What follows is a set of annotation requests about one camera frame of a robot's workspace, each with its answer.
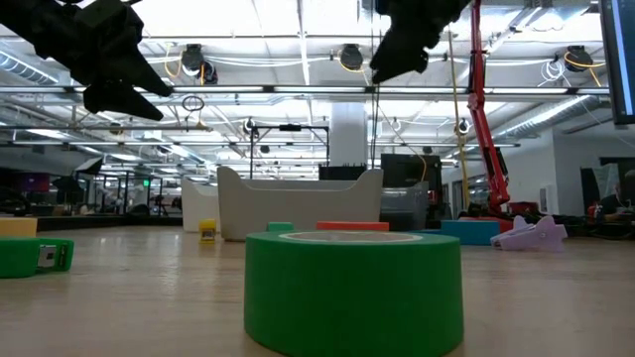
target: purple toy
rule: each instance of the purple toy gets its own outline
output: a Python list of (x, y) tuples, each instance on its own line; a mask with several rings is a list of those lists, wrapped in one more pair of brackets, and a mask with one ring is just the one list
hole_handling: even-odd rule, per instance
[(564, 225), (556, 224), (554, 217), (546, 216), (537, 224), (528, 224), (521, 216), (514, 218), (514, 229), (491, 238), (494, 248), (506, 251), (541, 250), (563, 252), (563, 239), (567, 238)]

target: wooden table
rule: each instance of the wooden table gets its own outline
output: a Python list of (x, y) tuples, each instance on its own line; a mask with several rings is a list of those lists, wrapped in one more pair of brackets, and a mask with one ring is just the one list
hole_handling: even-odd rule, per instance
[[(52, 234), (75, 241), (74, 265), (0, 281), (1, 355), (278, 356), (243, 332), (243, 243), (172, 227)], [(449, 356), (635, 356), (635, 244), (464, 247), (462, 262), (465, 339)]]

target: screen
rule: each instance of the screen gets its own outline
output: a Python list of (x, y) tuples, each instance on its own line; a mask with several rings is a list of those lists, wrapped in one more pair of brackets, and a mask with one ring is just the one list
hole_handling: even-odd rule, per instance
[(604, 50), (615, 124), (635, 124), (635, 1), (601, 0)]

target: teal block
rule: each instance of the teal block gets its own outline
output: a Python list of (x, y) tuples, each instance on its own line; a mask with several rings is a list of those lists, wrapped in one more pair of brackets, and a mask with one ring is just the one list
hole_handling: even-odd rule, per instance
[(294, 224), (291, 222), (269, 222), (267, 224), (267, 232), (284, 232), (295, 230)]
[(456, 237), (461, 245), (489, 246), (490, 239), (500, 234), (494, 221), (446, 220), (441, 223), (442, 235)]

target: column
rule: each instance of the column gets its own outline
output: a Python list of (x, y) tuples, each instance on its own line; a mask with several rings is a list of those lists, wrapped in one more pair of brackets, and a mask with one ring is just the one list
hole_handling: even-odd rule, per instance
[(333, 103), (330, 115), (330, 165), (368, 163), (368, 120), (364, 103)]

